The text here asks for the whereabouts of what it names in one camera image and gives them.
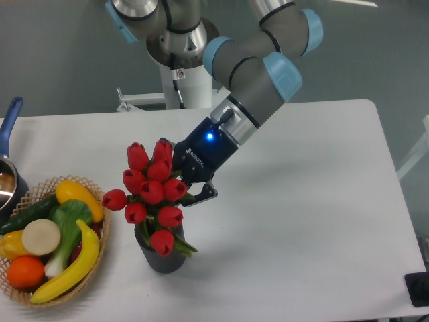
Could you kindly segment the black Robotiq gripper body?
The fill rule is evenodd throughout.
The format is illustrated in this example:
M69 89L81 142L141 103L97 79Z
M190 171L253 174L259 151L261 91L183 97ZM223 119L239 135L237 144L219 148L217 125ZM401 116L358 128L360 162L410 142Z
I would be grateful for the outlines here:
M187 185L208 182L237 150L237 144L207 117L175 145L172 170L180 171Z

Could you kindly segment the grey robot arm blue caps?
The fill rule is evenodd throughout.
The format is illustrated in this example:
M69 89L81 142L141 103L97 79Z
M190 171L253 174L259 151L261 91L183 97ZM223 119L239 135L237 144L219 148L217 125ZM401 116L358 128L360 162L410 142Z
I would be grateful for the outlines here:
M172 144L173 169L203 187L194 198L214 198L215 172L298 91L293 59L317 48L322 22L293 1L251 1L259 31L238 42L221 36L201 14L200 1L108 1L115 27L128 42L145 40L162 78L162 95L123 95L129 104L210 109L183 141Z

